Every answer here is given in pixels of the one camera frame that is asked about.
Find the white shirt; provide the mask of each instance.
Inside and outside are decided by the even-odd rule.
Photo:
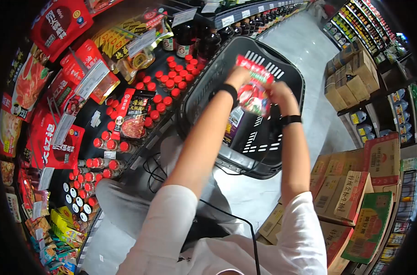
[[[256,274],[253,241],[241,235],[200,239],[178,262],[197,204],[186,187],[162,187],[117,274],[217,275],[228,270]],[[276,236],[277,245],[257,242],[261,274],[327,274],[325,242],[310,192],[288,203]]]

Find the black wristband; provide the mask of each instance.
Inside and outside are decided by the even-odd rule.
[[[221,85],[219,85],[215,90],[211,92],[209,99],[211,100],[213,96],[215,96],[215,94],[217,94],[217,92],[221,90],[227,91],[229,94],[231,94],[231,96],[233,97],[233,107],[231,109],[236,108],[238,106],[237,91],[236,88],[234,88],[230,84],[222,83]]]

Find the white sleeve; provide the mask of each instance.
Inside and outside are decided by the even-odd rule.
[[[162,187],[117,274],[173,274],[197,204],[196,195],[187,187]]]
[[[327,274],[326,247],[311,192],[295,196],[286,206],[277,247],[295,274]]]

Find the aisle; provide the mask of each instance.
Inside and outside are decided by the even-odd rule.
[[[319,154],[355,149],[346,128],[324,97],[325,64],[338,49],[320,31],[314,19],[307,12],[297,14],[277,26],[262,42],[288,58],[305,79],[302,119],[311,165]],[[268,180],[228,176],[217,168],[213,173],[232,213],[249,220],[257,231],[277,204],[282,173]],[[147,178],[140,176],[138,179],[140,192],[143,192]],[[250,236],[248,225],[244,226],[244,233]],[[114,275],[134,243],[134,239],[105,218],[88,247],[82,268],[89,275]]]

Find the black plastic basket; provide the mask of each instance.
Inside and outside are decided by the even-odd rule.
[[[208,104],[210,92],[226,79],[238,54],[265,66],[276,81],[285,81],[297,98],[301,111],[305,85],[299,70],[267,45],[237,36],[224,43],[183,98],[177,115],[178,132],[182,138],[189,134]],[[271,116],[280,117],[277,107],[271,108]],[[242,120],[233,144],[230,147],[222,145],[216,163],[238,173],[252,169],[247,175],[256,179],[273,177],[282,169],[282,129],[270,135],[270,124],[274,119],[267,120],[250,113],[245,113]]]

